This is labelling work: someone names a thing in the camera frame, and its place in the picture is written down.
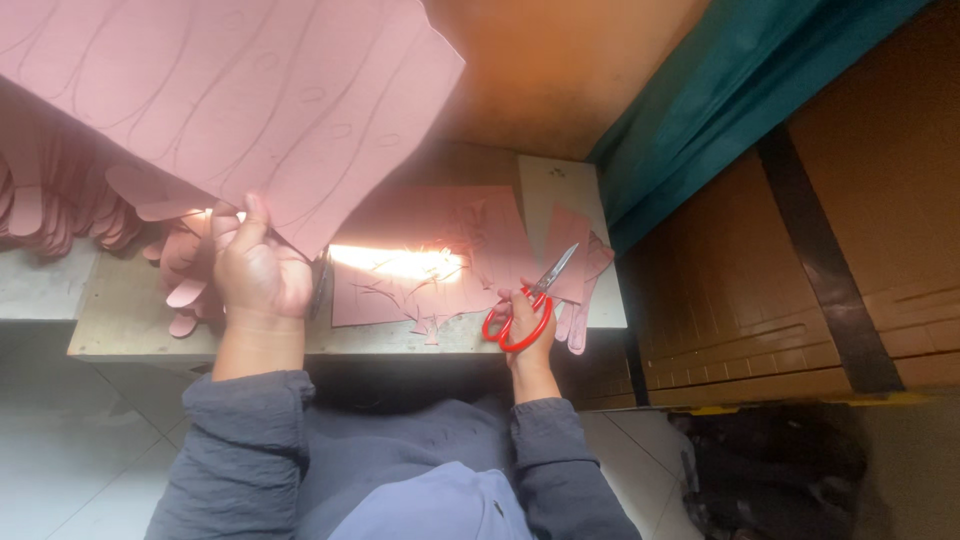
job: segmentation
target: person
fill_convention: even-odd
[[[550,371],[556,321],[507,354],[508,419],[447,400],[398,416],[312,406],[303,368],[311,271],[261,198],[211,215],[226,330],[183,394],[192,425],[148,539],[639,538]],[[540,320],[518,290],[512,338]]]

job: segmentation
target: right hand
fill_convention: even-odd
[[[520,282],[527,287],[535,285],[534,282],[525,278],[520,279]],[[507,315],[511,313],[514,315],[514,322],[510,326],[510,335],[507,342],[517,343],[517,341],[533,333],[543,317],[543,307],[540,307],[537,311],[533,309],[533,301],[536,300],[536,295],[533,298],[527,298],[520,289],[499,289],[496,293],[505,302],[493,307],[495,313],[493,321],[503,324]],[[518,364],[523,364],[523,367],[550,368],[550,347],[553,345],[554,334],[557,333],[557,318],[554,317],[552,311],[549,316],[550,319],[547,321],[546,328],[543,329],[540,337],[522,351],[507,353],[507,365],[511,369],[518,367]]]
[[[213,209],[217,244],[213,276],[228,317],[233,309],[302,319],[313,291],[310,266],[295,249],[269,234],[270,213],[263,199],[250,193],[244,202],[243,223],[237,209],[227,203]]]

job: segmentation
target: wrist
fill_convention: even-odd
[[[227,308],[227,329],[213,380],[303,369],[303,319],[242,307]]]
[[[560,388],[553,377],[549,362],[522,362],[511,366],[514,376],[514,401],[517,405],[544,398],[559,398]]]

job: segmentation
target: scissors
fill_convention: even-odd
[[[546,274],[543,274],[543,277],[534,284],[533,287],[523,287],[520,291],[526,295],[527,298],[533,298],[534,295],[537,295],[536,300],[534,300],[534,311],[540,309],[540,306],[543,308],[543,317],[540,319],[540,323],[537,324],[537,327],[534,328],[534,331],[525,338],[517,341],[513,345],[507,343],[507,335],[510,334],[510,326],[514,322],[514,315],[511,314],[507,316],[507,320],[503,323],[503,328],[500,329],[497,333],[490,333],[490,322],[493,320],[493,310],[490,310],[490,314],[487,315],[487,318],[484,319],[483,327],[481,331],[483,336],[487,338],[488,341],[496,341],[500,344],[500,350],[504,353],[515,353],[517,351],[522,351],[530,346],[531,343],[537,340],[538,337],[543,333],[543,329],[546,328],[547,321],[550,320],[550,313],[553,311],[553,300],[550,300],[550,297],[546,295],[546,290],[550,288],[550,285],[557,279],[557,276],[560,276],[560,273],[563,272],[566,262],[570,260],[570,256],[573,255],[573,252],[577,250],[577,246],[580,243],[573,244],[570,246],[570,249],[566,250],[563,257],[560,257],[560,260],[557,261],[549,270],[546,271]]]
[[[317,318],[317,314],[320,313],[320,302],[323,299],[323,294],[326,284],[326,271],[330,267],[330,245],[327,244],[324,248],[324,252],[320,257],[314,261],[313,270],[314,275],[319,275],[317,278],[317,283],[313,287],[313,297],[310,300],[310,309],[309,315],[310,320],[313,321]]]

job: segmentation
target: dark cloth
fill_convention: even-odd
[[[513,407],[508,431],[492,402],[378,417],[313,395],[302,371],[191,385],[193,425],[147,538],[325,539],[375,488],[452,461],[501,471],[538,538],[639,538],[567,400]]]

